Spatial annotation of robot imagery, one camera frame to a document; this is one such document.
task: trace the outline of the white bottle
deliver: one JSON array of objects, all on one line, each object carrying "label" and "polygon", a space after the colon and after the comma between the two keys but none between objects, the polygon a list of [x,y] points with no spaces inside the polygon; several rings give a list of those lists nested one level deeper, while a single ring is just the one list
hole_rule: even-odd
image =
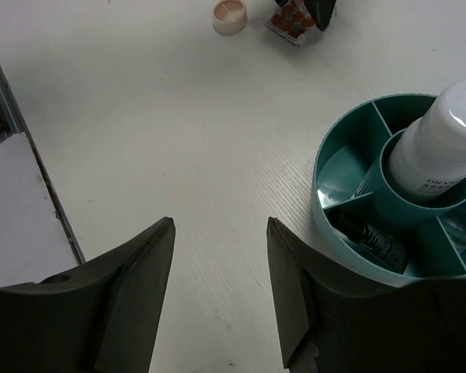
[{"label": "white bottle", "polygon": [[466,80],[445,89],[401,136],[388,162],[399,193],[427,203],[466,177]]}]

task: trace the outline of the white bottle cap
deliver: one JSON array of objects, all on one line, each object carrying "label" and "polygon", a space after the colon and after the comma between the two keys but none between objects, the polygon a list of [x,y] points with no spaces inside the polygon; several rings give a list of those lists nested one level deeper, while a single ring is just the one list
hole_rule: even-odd
[{"label": "white bottle cap", "polygon": [[242,0],[222,0],[212,12],[212,22],[216,31],[232,35],[241,31],[247,24],[247,8]]},{"label": "white bottle cap", "polygon": [[418,128],[421,147],[430,154],[466,162],[466,80],[447,87]]}]

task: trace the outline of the teal organizer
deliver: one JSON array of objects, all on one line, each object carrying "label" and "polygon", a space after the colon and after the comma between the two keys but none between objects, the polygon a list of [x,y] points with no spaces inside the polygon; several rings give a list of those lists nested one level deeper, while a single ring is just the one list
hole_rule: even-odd
[{"label": "teal organizer", "polygon": [[[376,281],[400,286],[424,277],[466,276],[460,255],[439,216],[466,203],[466,179],[423,207],[400,197],[384,162],[404,129],[422,117],[435,96],[393,95],[348,112],[331,128],[319,148],[312,183],[316,226],[341,264]],[[409,249],[404,274],[361,245],[349,241],[327,219],[340,208],[394,236]]]}]

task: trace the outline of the black object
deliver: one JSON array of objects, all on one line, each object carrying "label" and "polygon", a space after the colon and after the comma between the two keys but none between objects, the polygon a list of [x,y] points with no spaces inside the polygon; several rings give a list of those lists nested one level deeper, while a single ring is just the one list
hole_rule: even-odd
[{"label": "black object", "polygon": [[369,252],[380,258],[391,270],[403,274],[407,265],[407,249],[392,237],[380,233],[375,227],[350,214],[333,208],[328,215],[333,228],[341,231],[355,243],[363,244]]},{"label": "black object", "polygon": [[[288,0],[275,0],[279,6],[285,5]],[[316,26],[324,31],[332,20],[333,9],[335,9],[336,0],[304,0],[311,18]]]},{"label": "black object", "polygon": [[0,288],[0,372],[148,373],[174,238],[163,218],[40,284]]},{"label": "black object", "polygon": [[466,279],[392,288],[318,253],[276,219],[267,238],[290,373],[466,372]]}]

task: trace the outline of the small black bottle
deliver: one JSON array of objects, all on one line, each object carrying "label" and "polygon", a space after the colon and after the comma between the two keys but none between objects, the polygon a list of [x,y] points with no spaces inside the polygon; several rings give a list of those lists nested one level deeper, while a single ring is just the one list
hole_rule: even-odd
[{"label": "small black bottle", "polygon": [[365,245],[371,254],[380,258],[394,272],[404,273],[407,264],[407,249],[392,237],[380,233],[372,225],[338,208],[329,212],[328,220],[333,228],[346,235],[350,241]]}]

